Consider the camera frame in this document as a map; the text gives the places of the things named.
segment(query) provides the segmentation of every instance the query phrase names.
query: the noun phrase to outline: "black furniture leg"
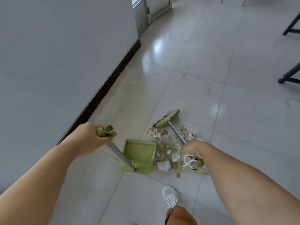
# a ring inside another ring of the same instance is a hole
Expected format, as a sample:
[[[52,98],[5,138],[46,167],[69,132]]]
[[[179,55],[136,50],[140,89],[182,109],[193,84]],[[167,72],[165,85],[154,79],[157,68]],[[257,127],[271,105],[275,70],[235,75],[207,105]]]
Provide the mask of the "black furniture leg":
[[[283,35],[286,35],[289,32],[292,33],[300,33],[300,30],[298,29],[293,29],[293,27],[295,26],[295,24],[298,22],[298,20],[300,19],[300,13],[298,14],[298,16],[296,16],[296,18],[291,22],[291,24],[287,27],[287,29],[283,32]]]
[[[298,71],[300,71],[300,62],[294,68],[292,68],[290,71],[288,71],[286,74],[284,74],[278,80],[278,83],[283,84],[285,81],[289,81],[289,82],[300,84],[300,80],[295,79],[295,78],[291,78]]]

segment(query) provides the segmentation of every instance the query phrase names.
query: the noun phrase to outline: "white wall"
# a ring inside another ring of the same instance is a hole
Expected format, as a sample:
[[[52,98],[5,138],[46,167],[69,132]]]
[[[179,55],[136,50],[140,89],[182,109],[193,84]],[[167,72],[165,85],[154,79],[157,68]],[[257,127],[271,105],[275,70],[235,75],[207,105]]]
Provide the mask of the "white wall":
[[[56,145],[137,39],[131,0],[0,0],[0,192]]]

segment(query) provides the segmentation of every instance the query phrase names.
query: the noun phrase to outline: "wooden chair leg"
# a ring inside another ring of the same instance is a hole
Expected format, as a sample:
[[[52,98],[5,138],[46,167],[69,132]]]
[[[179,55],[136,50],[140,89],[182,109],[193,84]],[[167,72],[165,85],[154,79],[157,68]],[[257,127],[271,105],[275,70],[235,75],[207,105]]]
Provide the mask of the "wooden chair leg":
[[[244,0],[243,4],[242,4],[242,7],[244,7],[244,4],[245,4],[246,0]]]

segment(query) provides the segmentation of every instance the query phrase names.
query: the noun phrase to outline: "forearm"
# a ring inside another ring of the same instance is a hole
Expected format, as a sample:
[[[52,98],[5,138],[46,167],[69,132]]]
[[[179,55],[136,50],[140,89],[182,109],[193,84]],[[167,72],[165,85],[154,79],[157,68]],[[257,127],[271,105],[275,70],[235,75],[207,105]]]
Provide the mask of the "forearm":
[[[76,157],[71,145],[51,149],[0,196],[0,224],[47,224]]]
[[[256,168],[212,145],[199,148],[199,156],[237,224],[300,223],[300,201]]]

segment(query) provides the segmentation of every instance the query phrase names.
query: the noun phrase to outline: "baseboard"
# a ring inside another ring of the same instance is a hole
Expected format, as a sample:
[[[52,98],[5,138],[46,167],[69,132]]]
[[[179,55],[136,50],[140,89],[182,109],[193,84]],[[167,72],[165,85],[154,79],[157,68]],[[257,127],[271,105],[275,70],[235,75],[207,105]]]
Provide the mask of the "baseboard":
[[[91,115],[94,113],[94,111],[99,106],[100,102],[103,100],[103,98],[106,96],[114,82],[117,80],[119,75],[123,72],[125,67],[128,65],[132,57],[135,55],[137,50],[141,47],[141,41],[137,40],[136,43],[132,46],[130,51],[125,55],[123,60],[120,62],[118,67],[113,71],[113,73],[110,75],[110,77],[107,79],[107,81],[103,84],[103,86],[99,89],[99,91],[95,94],[95,96],[91,99],[91,101],[88,103],[86,108],[81,112],[81,114],[77,117],[76,121],[72,124],[72,126],[69,128],[67,133],[62,137],[62,139],[58,142],[58,144],[61,143],[63,139],[65,139],[71,132],[73,132],[79,125],[86,123]]]

